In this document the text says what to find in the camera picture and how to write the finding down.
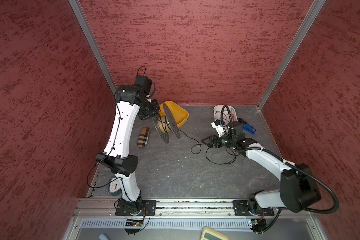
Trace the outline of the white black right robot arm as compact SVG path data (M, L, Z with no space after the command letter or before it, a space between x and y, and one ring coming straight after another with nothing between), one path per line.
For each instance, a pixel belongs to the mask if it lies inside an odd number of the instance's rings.
M202 143L210 148L232 147L236 154L260 164L280 181L278 190L258 191L249 196L245 209L253 216L261 215L267 208L298 213L321 200L317 182L308 176L312 171L307 165L286 161L251 138L239 137L233 143L227 136L210 136Z

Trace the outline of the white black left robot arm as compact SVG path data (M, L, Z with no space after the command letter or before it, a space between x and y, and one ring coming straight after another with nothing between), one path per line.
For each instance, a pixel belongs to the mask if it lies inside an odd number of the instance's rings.
M136 117L146 120L160 111L157 100L151 100L154 94L151 87L151 84L134 84L121 85L117 89L116 115L110 139L104 152L97 155L97 162L109 168L121 182L121 202L135 213L142 208L142 198L135 176L138 157L129 154L129 146Z

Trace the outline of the grey perforated cable spool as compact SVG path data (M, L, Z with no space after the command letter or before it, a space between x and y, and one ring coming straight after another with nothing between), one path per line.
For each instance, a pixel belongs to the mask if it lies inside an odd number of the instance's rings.
M180 138L180 131L175 121L175 118L167 104L163 104L164 116L157 114L153 117L154 126L162 138L168 144L170 141L169 132L172 132L177 139Z

